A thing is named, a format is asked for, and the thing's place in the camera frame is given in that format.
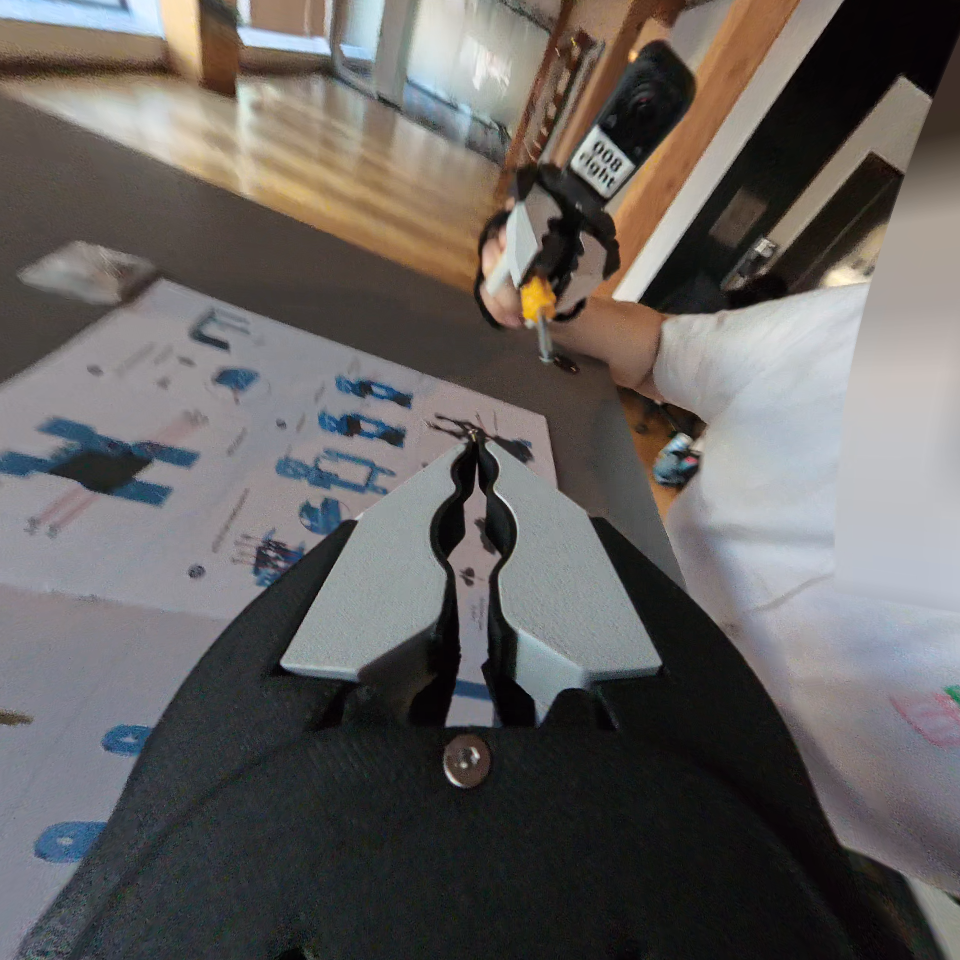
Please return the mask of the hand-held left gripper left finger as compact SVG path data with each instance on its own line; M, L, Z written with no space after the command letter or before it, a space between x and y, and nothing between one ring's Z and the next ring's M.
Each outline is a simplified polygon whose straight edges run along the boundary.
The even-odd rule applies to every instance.
M444 727L461 663L450 554L465 533L477 442L459 442L366 509L281 657L354 684L416 726Z

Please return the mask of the person's white shirt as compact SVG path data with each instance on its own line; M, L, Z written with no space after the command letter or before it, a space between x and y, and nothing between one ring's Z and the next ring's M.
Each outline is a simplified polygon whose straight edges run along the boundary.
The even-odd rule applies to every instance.
M958 614L834 583L842 416L869 288L666 320L654 384L705 423L666 531L838 838L958 896Z

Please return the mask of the wooden rack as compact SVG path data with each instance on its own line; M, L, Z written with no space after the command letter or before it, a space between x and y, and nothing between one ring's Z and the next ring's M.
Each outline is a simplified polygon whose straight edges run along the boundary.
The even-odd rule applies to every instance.
M603 50L604 42L583 29L570 30L554 47L514 169L550 160Z

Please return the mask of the wooden door frame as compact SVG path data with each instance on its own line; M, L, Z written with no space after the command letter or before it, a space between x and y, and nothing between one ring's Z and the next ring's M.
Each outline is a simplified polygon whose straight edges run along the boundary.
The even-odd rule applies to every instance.
M720 160L714 174L714 141L798 5L730 4L698 66L692 106L616 210L622 265L602 297L636 301L682 240L729 165Z

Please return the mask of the clear plastic bag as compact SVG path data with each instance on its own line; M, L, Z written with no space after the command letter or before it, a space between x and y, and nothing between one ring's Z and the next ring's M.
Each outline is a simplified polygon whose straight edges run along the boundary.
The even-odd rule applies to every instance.
M147 259L105 246L74 241L18 270L32 289L91 306L119 306L159 276Z

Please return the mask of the yellow handled screwdriver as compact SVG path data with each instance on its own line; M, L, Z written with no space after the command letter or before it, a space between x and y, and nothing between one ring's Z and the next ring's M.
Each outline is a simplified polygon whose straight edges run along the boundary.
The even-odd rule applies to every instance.
M556 296L550 282L541 275L532 276L520 289L524 326L536 334L539 360L551 366L555 351L550 326L556 316Z

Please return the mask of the blue and white object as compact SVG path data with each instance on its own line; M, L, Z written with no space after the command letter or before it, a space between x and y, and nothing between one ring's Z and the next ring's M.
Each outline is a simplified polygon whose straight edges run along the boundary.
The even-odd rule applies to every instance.
M651 467L655 484L681 489L699 472L702 443L699 438L677 432L656 455Z

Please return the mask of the wooden pillar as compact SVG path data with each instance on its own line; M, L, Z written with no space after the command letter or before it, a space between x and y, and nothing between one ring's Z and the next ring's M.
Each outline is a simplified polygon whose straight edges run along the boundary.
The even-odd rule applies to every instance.
M192 86L236 97L241 23L236 1L159 1L167 57Z

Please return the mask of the grey desk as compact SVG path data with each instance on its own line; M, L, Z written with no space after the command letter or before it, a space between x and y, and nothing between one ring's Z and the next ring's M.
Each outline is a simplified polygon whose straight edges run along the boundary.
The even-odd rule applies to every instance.
M18 271L70 241L150 260L216 301L330 338L543 415L560 488L608 517L677 583L682 575L603 366L541 365L490 330L470 293L240 198L143 153L2 98L2 379L105 311L42 294ZM54 823L102 822L134 757L118 725L154 726L230 617L2 585L2 958L75 865L34 855Z

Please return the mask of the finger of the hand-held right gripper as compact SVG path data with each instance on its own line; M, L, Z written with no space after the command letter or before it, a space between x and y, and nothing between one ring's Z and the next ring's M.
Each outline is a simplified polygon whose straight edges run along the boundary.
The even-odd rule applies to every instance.
M558 294L558 312L572 313L604 280L607 249L603 244L583 244L569 278Z
M510 211L505 237L506 246L486 278L486 292L490 295L497 294L506 282L520 290L538 256L540 234L528 202L517 202Z

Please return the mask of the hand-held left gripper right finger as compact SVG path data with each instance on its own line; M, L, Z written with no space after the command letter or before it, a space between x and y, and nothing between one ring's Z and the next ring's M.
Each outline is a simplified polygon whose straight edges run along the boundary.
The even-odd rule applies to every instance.
M663 660L593 519L503 444L478 442L489 582L484 676L497 723L534 727L568 690L657 676Z

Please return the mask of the person's right hand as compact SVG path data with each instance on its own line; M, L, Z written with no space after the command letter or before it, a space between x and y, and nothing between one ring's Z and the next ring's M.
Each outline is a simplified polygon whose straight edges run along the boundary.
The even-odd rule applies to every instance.
M487 221L481 232L473 294L488 324L505 330L518 330L523 327L522 301L511 274L505 274L503 282L495 291L487 284L489 275L498 270L498 264L506 249L508 218L509 211L498 211Z

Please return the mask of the person's right forearm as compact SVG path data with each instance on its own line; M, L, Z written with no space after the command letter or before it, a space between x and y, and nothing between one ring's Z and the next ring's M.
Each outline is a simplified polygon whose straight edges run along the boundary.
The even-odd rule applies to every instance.
M594 297L576 318L552 322L551 336L556 345L603 363L617 387L664 402L653 371L669 319L641 303Z

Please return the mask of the printed instruction sheet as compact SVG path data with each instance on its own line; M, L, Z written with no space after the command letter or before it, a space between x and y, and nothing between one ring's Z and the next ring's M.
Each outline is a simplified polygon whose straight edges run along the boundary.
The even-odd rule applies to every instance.
M556 484L542 415L169 281L2 386L2 958L224 625L471 425Z

